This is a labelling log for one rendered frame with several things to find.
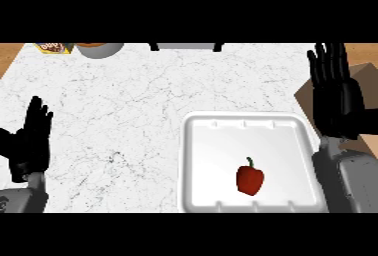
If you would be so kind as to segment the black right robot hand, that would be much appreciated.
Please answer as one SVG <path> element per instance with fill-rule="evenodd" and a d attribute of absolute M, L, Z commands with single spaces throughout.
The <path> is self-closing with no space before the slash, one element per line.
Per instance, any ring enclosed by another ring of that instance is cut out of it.
<path fill-rule="evenodd" d="M 356 140 L 355 116 L 365 106 L 359 83 L 350 76 L 344 44 L 318 43 L 307 58 L 315 126 L 324 136 Z"/>

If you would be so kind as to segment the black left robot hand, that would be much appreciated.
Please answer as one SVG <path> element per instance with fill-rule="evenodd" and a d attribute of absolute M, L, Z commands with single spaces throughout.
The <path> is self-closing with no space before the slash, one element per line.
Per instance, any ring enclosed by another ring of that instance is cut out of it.
<path fill-rule="evenodd" d="M 53 113 L 39 96 L 31 98 L 24 127 L 15 133 L 0 128 L 0 156 L 9 160 L 14 183 L 24 183 L 34 172 L 45 172 L 50 163 L 49 137 Z"/>

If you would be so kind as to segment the brown cardboard box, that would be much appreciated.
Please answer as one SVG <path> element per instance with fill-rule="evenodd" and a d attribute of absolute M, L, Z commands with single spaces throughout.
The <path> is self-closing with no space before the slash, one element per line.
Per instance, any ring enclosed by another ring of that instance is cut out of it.
<path fill-rule="evenodd" d="M 352 78 L 358 81 L 366 109 L 378 109 L 378 68 L 372 63 L 350 67 Z M 312 80 L 297 90 L 296 99 L 310 124 L 313 121 L 313 85 Z M 341 149 L 368 153 L 378 159 L 378 135 L 362 134 L 356 140 L 349 140 L 340 145 Z"/>

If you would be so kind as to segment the white plastic tray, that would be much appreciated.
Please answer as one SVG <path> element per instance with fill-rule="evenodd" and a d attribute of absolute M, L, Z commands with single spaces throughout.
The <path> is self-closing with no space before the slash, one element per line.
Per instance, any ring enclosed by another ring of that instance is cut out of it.
<path fill-rule="evenodd" d="M 306 120 L 287 112 L 197 111 L 180 135 L 185 213 L 324 213 Z"/>

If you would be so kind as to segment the yellow printed box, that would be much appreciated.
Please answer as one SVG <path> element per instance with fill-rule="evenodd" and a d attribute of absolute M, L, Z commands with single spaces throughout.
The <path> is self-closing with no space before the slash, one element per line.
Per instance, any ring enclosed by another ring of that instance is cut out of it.
<path fill-rule="evenodd" d="M 36 43 L 34 46 L 43 54 L 70 54 L 73 52 L 73 43 Z"/>

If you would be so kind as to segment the red bell pepper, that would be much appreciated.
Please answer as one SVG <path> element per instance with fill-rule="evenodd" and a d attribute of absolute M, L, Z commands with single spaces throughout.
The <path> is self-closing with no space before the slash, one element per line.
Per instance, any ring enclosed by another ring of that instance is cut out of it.
<path fill-rule="evenodd" d="M 254 167 L 254 161 L 247 158 L 248 165 L 241 166 L 236 172 L 236 188 L 238 191 L 250 196 L 254 196 L 263 186 L 265 173 Z"/>

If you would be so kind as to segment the grey bowl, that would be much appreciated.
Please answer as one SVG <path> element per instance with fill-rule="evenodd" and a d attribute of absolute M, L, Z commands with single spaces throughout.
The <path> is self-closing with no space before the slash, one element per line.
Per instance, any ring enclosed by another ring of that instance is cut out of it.
<path fill-rule="evenodd" d="M 80 53 L 90 59 L 104 59 L 112 56 L 123 48 L 123 43 L 77 43 Z"/>

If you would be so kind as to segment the grey appliance with black legs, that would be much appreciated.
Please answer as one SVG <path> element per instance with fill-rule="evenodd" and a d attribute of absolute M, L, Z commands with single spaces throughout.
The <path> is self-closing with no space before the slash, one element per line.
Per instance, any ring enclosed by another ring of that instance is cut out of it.
<path fill-rule="evenodd" d="M 195 49 L 220 52 L 223 43 L 151 43 L 149 47 L 152 51 L 160 51 L 161 49 Z"/>

